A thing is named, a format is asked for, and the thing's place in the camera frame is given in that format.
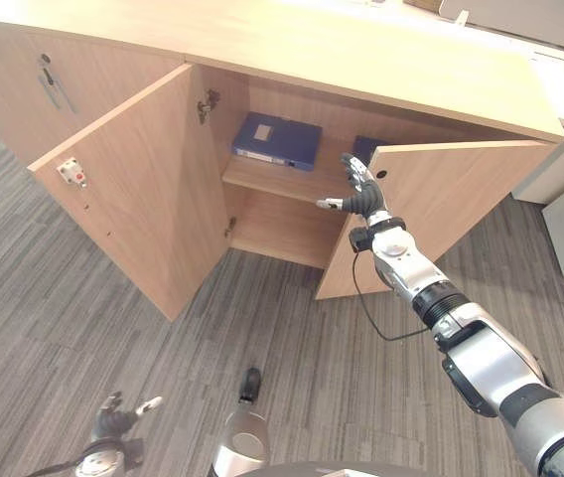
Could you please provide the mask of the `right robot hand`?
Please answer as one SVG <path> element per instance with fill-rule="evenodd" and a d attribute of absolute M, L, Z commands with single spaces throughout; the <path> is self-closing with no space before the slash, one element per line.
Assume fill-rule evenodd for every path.
<path fill-rule="evenodd" d="M 316 205 L 321 209 L 360 215 L 366 220 L 378 211 L 385 211 L 383 194 L 367 166 L 350 153 L 343 153 L 340 160 L 345 166 L 347 178 L 354 193 L 343 199 L 321 199 L 316 202 Z"/>

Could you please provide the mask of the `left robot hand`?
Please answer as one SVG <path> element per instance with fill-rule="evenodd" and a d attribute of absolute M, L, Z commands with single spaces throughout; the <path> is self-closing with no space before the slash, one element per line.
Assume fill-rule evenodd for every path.
<path fill-rule="evenodd" d="M 99 407 L 90 439 L 92 442 L 105 438 L 120 439 L 148 412 L 159 407 L 163 398 L 160 396 L 146 400 L 131 410 L 120 410 L 123 402 L 121 391 L 110 394 Z"/>

